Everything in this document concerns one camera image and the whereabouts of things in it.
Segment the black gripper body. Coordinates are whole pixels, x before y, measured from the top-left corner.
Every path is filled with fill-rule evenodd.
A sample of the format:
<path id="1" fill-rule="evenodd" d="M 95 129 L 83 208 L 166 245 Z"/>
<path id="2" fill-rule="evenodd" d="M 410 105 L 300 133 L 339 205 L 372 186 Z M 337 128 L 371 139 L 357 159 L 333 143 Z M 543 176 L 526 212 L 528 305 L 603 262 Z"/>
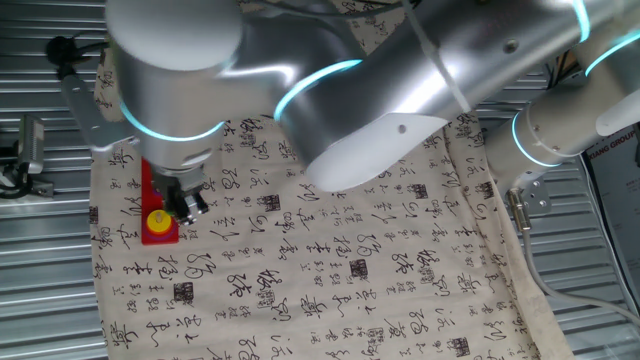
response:
<path id="1" fill-rule="evenodd" d="M 171 196 L 186 197 L 202 190 L 205 174 L 202 167 L 186 170 L 172 170 L 162 167 L 151 168 L 153 187 L 168 200 Z"/>

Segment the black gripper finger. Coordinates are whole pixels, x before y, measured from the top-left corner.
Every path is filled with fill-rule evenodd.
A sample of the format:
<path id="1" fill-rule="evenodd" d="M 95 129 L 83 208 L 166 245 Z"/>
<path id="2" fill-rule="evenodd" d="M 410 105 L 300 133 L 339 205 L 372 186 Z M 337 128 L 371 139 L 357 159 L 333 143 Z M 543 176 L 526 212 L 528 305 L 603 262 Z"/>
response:
<path id="1" fill-rule="evenodd" d="M 180 195 L 169 194 L 164 198 L 164 209 L 176 221 L 185 220 L 185 207 Z"/>
<path id="2" fill-rule="evenodd" d="M 185 195 L 184 202 L 186 206 L 186 215 L 182 223 L 185 225 L 194 224 L 199 215 L 205 214 L 209 211 L 209 206 L 199 192 Z"/>

